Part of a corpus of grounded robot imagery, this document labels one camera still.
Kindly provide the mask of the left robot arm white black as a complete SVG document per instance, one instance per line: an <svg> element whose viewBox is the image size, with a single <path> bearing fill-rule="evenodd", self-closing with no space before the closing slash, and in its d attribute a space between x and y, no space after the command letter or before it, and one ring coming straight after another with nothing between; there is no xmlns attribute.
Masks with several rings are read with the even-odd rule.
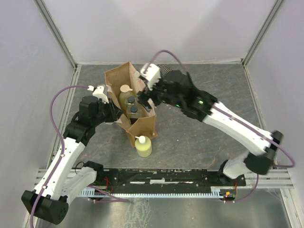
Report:
<svg viewBox="0 0 304 228"><path fill-rule="evenodd" d="M25 190L21 196L31 216L58 225L65 218L69 205L86 186L104 182L103 166L91 161L70 181L66 179L76 158L95 134L96 127L102 123L114 123L122 114L112 100L104 103L92 95L82 98L78 112L66 126L50 167L34 190Z"/></svg>

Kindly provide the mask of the yellow bottle white cap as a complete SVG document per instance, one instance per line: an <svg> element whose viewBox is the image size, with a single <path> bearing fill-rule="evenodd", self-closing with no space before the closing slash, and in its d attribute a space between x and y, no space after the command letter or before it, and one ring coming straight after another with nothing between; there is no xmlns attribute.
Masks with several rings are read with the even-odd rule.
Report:
<svg viewBox="0 0 304 228"><path fill-rule="evenodd" d="M152 143L150 138L147 136L136 136L135 137L135 148L139 156L148 157L152 153Z"/></svg>

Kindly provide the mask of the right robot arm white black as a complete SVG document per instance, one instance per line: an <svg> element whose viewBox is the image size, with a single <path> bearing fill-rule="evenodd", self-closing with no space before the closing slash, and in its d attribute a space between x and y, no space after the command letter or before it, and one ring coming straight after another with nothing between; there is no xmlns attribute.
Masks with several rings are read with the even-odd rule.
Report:
<svg viewBox="0 0 304 228"><path fill-rule="evenodd" d="M149 100L155 105L175 106L187 117L223 131L247 148L247 153L222 163L217 174L221 185L227 186L249 172L266 175L273 167L283 136L279 131L268 132L240 118L216 97L199 90L190 75L179 70L164 75L159 71L140 73L139 78L145 83L145 88L137 96L147 111L151 109Z"/></svg>

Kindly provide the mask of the brown canvas bag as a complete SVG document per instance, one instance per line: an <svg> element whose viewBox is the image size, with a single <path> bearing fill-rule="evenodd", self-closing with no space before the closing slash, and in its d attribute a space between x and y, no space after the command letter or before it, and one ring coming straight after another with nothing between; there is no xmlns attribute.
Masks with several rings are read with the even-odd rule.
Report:
<svg viewBox="0 0 304 228"><path fill-rule="evenodd" d="M135 93L142 91L145 84L139 79L139 72L134 68L131 62L124 63L116 68L108 70L104 73L105 83L110 87L110 97L117 107L121 107L119 101L119 95L121 93L120 87L122 85L128 85ZM154 110L154 104L149 101L152 107L150 112L143 111L143 117L131 124L125 114L121 116L121 122L118 124L122 127L131 143L135 146L135 140L137 136L147 136L150 139L157 137L155 130L156 126L156 113Z"/></svg>

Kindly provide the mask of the clear bottle yellow label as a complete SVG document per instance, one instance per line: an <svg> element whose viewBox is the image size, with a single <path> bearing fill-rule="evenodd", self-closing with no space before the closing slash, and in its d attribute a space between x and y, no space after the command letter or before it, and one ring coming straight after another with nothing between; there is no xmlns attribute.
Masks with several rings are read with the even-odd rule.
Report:
<svg viewBox="0 0 304 228"><path fill-rule="evenodd" d="M134 96L129 96L124 100L125 107L131 107L132 105L138 106L137 98Z"/></svg>

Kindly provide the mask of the green bottle with pump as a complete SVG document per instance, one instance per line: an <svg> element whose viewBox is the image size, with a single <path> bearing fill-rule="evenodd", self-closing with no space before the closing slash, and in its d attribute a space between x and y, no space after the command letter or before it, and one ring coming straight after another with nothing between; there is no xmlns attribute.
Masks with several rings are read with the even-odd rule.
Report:
<svg viewBox="0 0 304 228"><path fill-rule="evenodd" d="M125 109L125 100L130 96L136 97L133 89L131 89L128 85L122 85L120 87L119 95L119 103L122 109Z"/></svg>

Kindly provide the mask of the clear bottle black label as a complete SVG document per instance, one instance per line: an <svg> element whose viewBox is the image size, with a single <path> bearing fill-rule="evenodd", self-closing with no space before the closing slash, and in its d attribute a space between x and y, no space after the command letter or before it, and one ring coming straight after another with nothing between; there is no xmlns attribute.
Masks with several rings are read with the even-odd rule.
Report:
<svg viewBox="0 0 304 228"><path fill-rule="evenodd" d="M143 111L142 108L140 108L136 104L131 104L127 106L126 110L127 117L129 119L138 119L143 117Z"/></svg>

